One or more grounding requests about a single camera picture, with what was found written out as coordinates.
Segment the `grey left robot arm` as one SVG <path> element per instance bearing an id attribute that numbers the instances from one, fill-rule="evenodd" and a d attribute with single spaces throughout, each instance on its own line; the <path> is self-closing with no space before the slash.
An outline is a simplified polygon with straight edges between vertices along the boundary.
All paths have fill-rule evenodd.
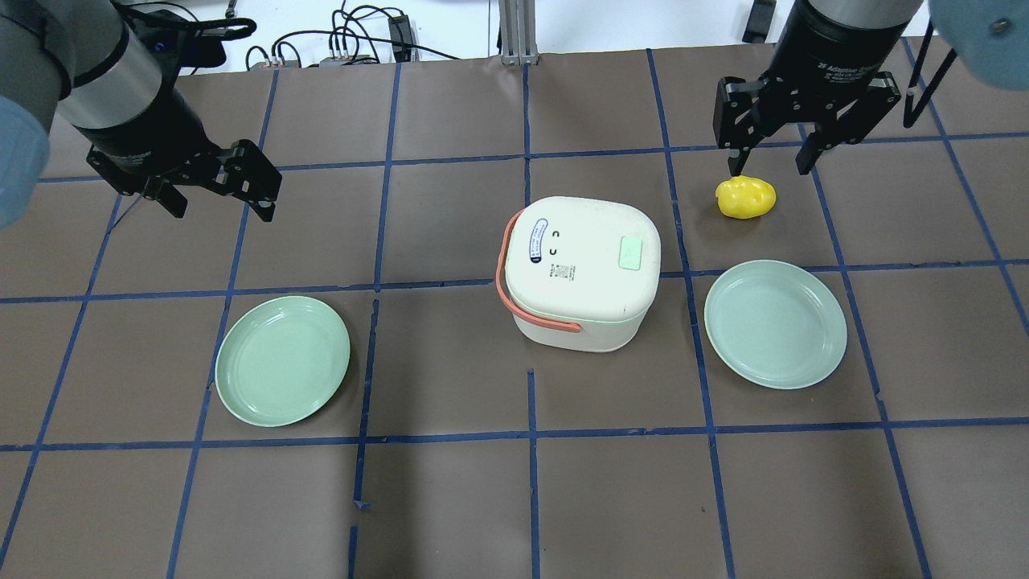
<path id="1" fill-rule="evenodd" d="M 88 166 L 119 195 L 184 216 L 180 187 L 247 204 L 262 221 L 282 177 L 248 139 L 217 146 L 176 88 L 180 69 L 214 68 L 252 19 L 188 21 L 115 1 L 2 4 L 2 226 L 22 219 L 62 117 L 88 140 Z"/>

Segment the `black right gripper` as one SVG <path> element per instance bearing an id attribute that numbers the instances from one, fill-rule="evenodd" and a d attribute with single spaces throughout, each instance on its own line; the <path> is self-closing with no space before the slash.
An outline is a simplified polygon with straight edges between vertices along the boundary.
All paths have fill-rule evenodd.
<path id="1" fill-rule="evenodd" d="M 795 2 L 765 82 L 735 76 L 717 82 L 714 136 L 728 150 L 730 175 L 742 175 L 751 150 L 772 134 L 771 125 L 816 122 L 795 158 L 800 175 L 808 175 L 836 146 L 863 142 L 900 102 L 894 77 L 879 74 L 887 55 L 888 28 L 842 23 L 812 1 Z"/>

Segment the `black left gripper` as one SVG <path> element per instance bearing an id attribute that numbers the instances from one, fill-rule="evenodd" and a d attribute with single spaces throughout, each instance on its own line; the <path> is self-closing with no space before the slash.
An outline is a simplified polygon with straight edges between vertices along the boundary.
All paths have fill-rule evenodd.
<path id="1" fill-rule="evenodd" d="M 172 80 L 164 80 L 150 105 L 132 120 L 85 129 L 84 136 L 91 143 L 88 167 L 122 195 L 158 203 L 182 219 L 188 200 L 172 183 L 190 184 L 239 200 L 261 221 L 273 221 L 282 183 L 279 170 L 250 140 L 217 146 Z"/>

